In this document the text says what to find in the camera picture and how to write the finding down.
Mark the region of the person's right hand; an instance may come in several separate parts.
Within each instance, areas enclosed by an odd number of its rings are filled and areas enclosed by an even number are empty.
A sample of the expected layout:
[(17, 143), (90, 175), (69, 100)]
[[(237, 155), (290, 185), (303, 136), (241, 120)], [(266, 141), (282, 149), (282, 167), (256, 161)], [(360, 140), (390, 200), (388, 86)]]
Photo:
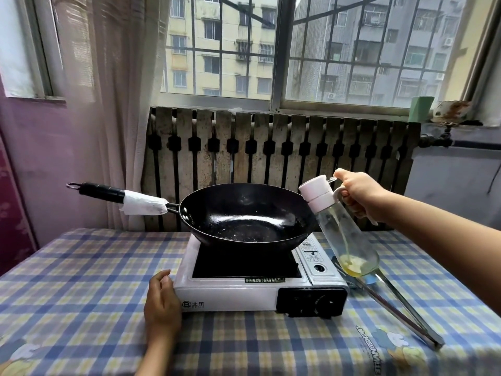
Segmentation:
[(377, 223), (390, 224), (388, 202), (391, 192), (384, 189), (365, 172), (354, 172), (352, 185), (341, 185), (339, 192), (342, 202), (358, 218), (371, 217)]

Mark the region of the person's left hand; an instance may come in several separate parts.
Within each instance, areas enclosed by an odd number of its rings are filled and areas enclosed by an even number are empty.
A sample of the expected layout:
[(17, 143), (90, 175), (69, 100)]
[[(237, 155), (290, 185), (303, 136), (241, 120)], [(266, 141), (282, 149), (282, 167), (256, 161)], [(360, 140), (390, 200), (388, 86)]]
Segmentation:
[(156, 336), (178, 337), (182, 323), (180, 300), (176, 294), (161, 297), (158, 273), (149, 281), (144, 317), (146, 342)]

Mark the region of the clear oil bottle white cap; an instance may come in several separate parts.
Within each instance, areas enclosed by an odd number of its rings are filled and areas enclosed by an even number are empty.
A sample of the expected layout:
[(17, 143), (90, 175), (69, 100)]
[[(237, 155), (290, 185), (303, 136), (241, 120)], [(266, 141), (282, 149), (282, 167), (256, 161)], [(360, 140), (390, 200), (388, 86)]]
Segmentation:
[(321, 175), (300, 185), (299, 192), (344, 272), (354, 278), (367, 276), (379, 269), (379, 254), (342, 204), (341, 192), (346, 188), (332, 188), (335, 181)]

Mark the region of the person's left forearm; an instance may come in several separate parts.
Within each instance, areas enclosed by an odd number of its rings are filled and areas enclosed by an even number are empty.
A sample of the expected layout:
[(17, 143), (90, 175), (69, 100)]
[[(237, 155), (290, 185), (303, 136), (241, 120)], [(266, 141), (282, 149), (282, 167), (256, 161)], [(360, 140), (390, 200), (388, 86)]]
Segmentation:
[(147, 340), (146, 352), (135, 376), (169, 376), (176, 336), (156, 336)]

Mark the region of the white portable gas stove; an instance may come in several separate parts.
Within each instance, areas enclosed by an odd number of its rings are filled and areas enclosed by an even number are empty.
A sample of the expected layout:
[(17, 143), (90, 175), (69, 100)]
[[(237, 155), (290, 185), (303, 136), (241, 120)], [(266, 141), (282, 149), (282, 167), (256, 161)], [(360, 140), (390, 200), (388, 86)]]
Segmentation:
[(327, 319), (342, 314), (349, 293), (313, 234), (291, 251), (265, 254), (215, 249), (191, 234), (174, 290), (183, 312), (274, 311)]

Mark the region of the old cast iron radiator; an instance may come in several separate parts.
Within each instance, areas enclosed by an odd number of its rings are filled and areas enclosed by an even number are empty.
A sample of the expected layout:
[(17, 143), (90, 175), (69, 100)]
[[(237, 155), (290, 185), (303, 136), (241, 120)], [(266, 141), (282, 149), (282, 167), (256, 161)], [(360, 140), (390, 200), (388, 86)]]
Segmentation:
[(141, 191), (173, 203), (222, 183), (297, 191), (343, 168), (402, 195), (420, 136), (417, 122), (155, 107)]

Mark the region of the white paper towel wrap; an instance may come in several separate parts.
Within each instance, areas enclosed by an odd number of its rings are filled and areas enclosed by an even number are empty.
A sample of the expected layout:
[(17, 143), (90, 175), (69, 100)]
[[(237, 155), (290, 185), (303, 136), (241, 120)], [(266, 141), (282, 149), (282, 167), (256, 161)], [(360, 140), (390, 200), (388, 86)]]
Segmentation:
[(119, 210), (126, 215), (163, 215), (168, 213), (167, 203), (165, 198), (125, 190)]

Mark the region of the blue yellow checked tablecloth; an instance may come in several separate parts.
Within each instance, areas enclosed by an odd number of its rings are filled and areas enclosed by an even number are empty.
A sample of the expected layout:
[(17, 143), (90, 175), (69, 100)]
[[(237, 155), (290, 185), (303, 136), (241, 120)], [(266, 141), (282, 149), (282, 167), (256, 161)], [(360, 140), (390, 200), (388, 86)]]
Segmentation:
[[(401, 234), (368, 237), (387, 278), (444, 338), (440, 351), (353, 290), (331, 320), (186, 315), (172, 376), (501, 376), (501, 318)], [(134, 374), (148, 282), (163, 269), (176, 274), (188, 239), (81, 228), (0, 277), (0, 372)]]

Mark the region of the radiator pipe valve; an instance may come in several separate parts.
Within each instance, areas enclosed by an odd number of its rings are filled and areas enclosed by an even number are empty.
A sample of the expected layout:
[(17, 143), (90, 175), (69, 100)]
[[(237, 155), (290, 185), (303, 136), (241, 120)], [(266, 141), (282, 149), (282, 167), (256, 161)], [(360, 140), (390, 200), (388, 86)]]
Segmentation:
[[(429, 133), (431, 128), (442, 128), (442, 132), (437, 136)], [(418, 140), (418, 148), (443, 147), (449, 148), (453, 146), (452, 126), (430, 126), (429, 124), (421, 124), (421, 132)]]

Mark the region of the patterned ceramic bowl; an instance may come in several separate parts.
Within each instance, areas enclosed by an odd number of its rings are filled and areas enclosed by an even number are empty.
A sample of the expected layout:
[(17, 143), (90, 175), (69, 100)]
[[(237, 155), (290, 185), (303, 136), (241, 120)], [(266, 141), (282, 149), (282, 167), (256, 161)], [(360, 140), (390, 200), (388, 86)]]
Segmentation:
[(470, 101), (441, 101), (433, 109), (430, 121), (460, 124), (467, 119), (471, 107)]

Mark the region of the large window with metal bars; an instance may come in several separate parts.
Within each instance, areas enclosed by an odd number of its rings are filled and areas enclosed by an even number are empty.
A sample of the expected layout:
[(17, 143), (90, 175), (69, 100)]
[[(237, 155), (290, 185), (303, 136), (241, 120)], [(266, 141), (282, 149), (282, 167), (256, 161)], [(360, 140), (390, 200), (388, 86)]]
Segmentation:
[[(230, 99), (248, 99), (249, 102), (244, 102), (244, 105), (256, 105), (256, 107), (252, 108), (270, 108), (275, 111), (279, 111), (280, 109), (300, 109), (301, 107), (305, 109), (306, 104), (315, 105), (322, 103), (334, 106), (350, 105), (323, 102), (304, 102), (285, 99), (288, 66), (290, 61), (291, 34), (295, 23), (294, 15), (297, 2), (298, 0), (279, 0), (275, 38), (275, 59), (273, 62), (272, 93), (269, 101), (249, 98), (162, 93), (161, 91), (159, 101), (167, 104), (167, 97), (171, 96), (173, 101), (177, 102), (179, 105), (208, 106), (209, 102), (214, 102), (215, 98), (222, 97), (223, 101), (221, 104), (229, 106)], [(467, 0), (463, 18), (458, 29), (458, 36), (455, 41), (453, 59), (449, 64), (449, 69), (446, 71), (446, 88), (439, 101), (457, 100), (464, 96), (465, 91), (468, 88), (470, 70), (475, 62), (475, 55), (479, 45), (478, 42), (484, 30), (485, 18), (489, 14), (493, 2), (494, 0)], [(163, 69), (160, 75), (161, 85)], [(393, 109), (407, 109), (376, 106), (365, 107), (383, 109), (385, 111), (389, 111), (390, 114), (396, 113), (393, 112)]]

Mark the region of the metal kitchen tongs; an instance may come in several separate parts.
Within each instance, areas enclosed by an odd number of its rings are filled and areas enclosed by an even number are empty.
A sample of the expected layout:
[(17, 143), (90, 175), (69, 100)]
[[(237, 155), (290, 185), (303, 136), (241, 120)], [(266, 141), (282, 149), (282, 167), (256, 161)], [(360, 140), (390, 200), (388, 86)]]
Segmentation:
[[(343, 270), (335, 256), (331, 260), (351, 289), (365, 292), (434, 351), (439, 351), (444, 347), (445, 341), (443, 337), (426, 322), (380, 269), (356, 278)], [(376, 290), (379, 285), (384, 285), (388, 289), (389, 293), (398, 301), (397, 305), (383, 296), (382, 292)]]

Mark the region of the purple patterned curtain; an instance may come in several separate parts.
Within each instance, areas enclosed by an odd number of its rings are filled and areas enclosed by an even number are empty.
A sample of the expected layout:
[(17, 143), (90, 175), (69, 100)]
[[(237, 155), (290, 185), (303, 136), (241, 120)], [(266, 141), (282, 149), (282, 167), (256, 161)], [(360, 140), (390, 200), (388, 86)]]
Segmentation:
[(38, 249), (0, 133), (0, 276)]

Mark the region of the sheer beige curtain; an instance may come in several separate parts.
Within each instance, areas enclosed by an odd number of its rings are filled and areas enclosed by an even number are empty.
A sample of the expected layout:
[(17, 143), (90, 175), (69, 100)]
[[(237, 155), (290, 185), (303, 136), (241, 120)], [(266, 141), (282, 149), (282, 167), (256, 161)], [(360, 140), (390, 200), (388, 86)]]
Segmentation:
[(141, 191), (171, 0), (52, 0), (75, 182)]

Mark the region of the small side window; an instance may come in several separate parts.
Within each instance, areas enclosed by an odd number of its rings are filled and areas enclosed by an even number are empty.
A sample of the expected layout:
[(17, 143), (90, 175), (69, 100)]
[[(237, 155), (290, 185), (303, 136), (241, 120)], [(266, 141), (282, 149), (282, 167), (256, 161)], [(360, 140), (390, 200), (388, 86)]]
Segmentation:
[(0, 78), (8, 98), (64, 98), (53, 0), (0, 0)]

